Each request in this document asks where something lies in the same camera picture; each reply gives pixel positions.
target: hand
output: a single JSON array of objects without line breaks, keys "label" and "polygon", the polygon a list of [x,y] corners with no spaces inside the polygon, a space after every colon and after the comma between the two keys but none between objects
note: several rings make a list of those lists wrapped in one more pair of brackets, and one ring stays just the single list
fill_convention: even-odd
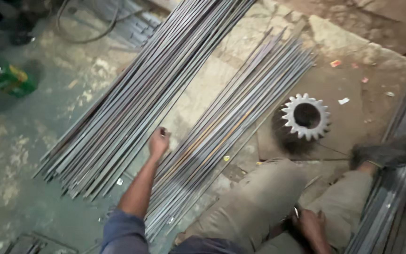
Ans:
[{"label": "hand", "polygon": [[313,211],[303,209],[300,218],[294,220],[294,225],[300,229],[315,253],[330,253],[330,244],[325,236],[325,214],[319,211],[316,215]]},{"label": "hand", "polygon": [[164,127],[158,127],[150,137],[150,158],[161,159],[169,148],[170,132]]}]

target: leg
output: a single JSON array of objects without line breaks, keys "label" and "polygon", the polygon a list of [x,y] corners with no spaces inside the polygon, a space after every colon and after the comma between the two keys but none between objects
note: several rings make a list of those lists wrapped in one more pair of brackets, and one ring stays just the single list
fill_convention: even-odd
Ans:
[{"label": "leg", "polygon": [[205,211],[176,239],[176,244],[198,235],[228,239],[255,252],[269,229],[297,202],[305,183],[305,175],[290,160],[267,161]]},{"label": "leg", "polygon": [[347,247],[358,228],[375,170],[375,165],[364,162],[357,170],[345,173],[307,207],[316,213],[321,210],[325,213],[325,233],[329,244],[337,250]]}]

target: paper scrap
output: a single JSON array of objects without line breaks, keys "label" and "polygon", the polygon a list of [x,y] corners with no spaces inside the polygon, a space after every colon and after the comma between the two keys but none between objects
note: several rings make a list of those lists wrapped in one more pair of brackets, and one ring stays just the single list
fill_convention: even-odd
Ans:
[{"label": "paper scrap", "polygon": [[336,61],[331,62],[330,65],[334,68],[334,67],[340,65],[341,63],[342,62],[340,60],[336,60]]},{"label": "paper scrap", "polygon": [[342,100],[338,100],[339,104],[341,104],[341,105],[346,104],[346,103],[349,102],[349,101],[350,101],[349,98],[344,98],[344,99],[342,99]]}]

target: person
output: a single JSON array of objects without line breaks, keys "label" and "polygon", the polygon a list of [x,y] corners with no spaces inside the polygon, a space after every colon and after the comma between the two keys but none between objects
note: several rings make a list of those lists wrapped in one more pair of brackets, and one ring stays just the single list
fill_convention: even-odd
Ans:
[{"label": "person", "polygon": [[[102,254],[147,254],[144,216],[158,163],[170,134],[159,127],[151,136],[150,157],[123,194],[104,227]],[[339,253],[358,228],[373,175],[406,164],[406,138],[377,146],[355,146],[351,167],[299,214],[294,224],[306,241],[272,229],[293,210],[307,180],[301,168],[278,158],[257,165],[175,240],[171,254]]]}]

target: gear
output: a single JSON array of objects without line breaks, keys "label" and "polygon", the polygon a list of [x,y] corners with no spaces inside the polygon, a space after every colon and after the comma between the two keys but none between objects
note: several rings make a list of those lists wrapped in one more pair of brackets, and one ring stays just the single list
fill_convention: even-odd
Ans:
[{"label": "gear", "polygon": [[289,100],[281,109],[285,113],[281,118],[287,120],[284,126],[290,127],[290,133],[297,133],[299,139],[305,136],[307,141],[324,137],[329,130],[330,113],[326,112],[328,107],[322,105],[323,101],[310,98],[308,94],[297,94]]}]

